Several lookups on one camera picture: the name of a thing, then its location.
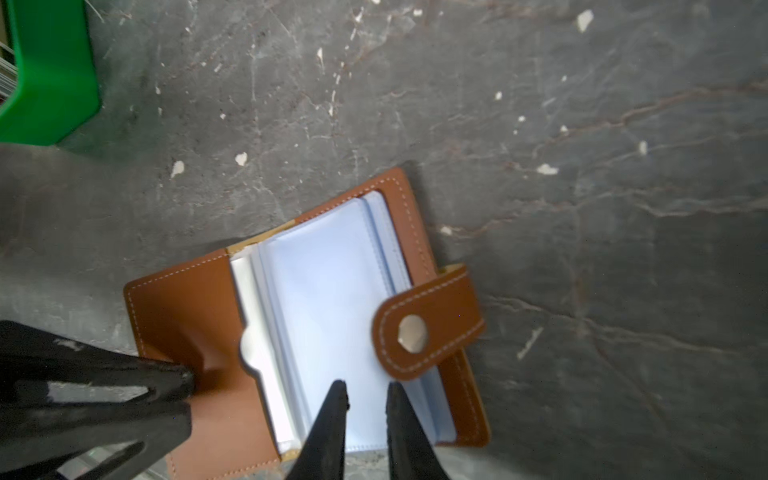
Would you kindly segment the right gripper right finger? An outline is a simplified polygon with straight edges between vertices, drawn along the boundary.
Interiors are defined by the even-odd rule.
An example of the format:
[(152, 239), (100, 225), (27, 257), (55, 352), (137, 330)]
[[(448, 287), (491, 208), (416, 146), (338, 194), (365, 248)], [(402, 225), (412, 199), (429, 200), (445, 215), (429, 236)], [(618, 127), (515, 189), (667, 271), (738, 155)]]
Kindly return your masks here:
[(392, 480), (448, 480), (403, 385), (391, 382), (386, 401), (389, 473)]

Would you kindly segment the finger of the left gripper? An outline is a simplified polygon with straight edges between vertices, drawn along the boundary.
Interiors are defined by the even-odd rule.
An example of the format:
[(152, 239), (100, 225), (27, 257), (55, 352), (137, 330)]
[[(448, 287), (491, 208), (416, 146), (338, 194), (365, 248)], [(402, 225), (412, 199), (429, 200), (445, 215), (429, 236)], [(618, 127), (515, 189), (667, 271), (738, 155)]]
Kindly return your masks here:
[(1, 408), (1, 477), (60, 479), (58, 469), (97, 447), (122, 444), (80, 477), (133, 479), (191, 435), (184, 401)]
[(186, 366), (112, 352), (10, 320), (1, 322), (1, 401), (45, 403), (49, 382), (144, 387), (140, 401), (173, 401), (194, 392)]

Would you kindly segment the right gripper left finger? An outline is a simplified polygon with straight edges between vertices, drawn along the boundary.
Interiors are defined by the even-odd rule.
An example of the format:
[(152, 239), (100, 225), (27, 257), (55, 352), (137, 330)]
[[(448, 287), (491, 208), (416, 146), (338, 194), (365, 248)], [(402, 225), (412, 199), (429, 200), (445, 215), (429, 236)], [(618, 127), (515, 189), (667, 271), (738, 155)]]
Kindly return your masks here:
[(335, 380), (286, 480), (342, 480), (345, 469), (346, 383)]

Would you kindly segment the brown leather card holder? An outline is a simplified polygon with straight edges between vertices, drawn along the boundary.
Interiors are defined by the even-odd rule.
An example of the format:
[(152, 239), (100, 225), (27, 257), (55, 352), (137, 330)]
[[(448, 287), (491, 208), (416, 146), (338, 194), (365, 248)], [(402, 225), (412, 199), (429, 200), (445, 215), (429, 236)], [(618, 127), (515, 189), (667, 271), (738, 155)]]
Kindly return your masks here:
[(479, 301), (466, 266), (436, 264), (400, 168), (124, 297), (139, 354), (195, 376), (190, 438), (167, 457), (175, 479), (297, 458), (336, 380), (346, 453), (392, 447), (393, 382), (429, 447), (489, 442), (465, 353), (485, 328)]

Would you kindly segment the green plastic card tray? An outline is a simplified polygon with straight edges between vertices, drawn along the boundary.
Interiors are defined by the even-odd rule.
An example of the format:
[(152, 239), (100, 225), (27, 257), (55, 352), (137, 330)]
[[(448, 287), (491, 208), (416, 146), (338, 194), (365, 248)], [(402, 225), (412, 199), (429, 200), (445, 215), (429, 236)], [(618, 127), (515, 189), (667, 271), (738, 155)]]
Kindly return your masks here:
[(3, 143), (50, 146), (100, 110), (86, 5), (5, 1), (18, 83), (1, 105)]

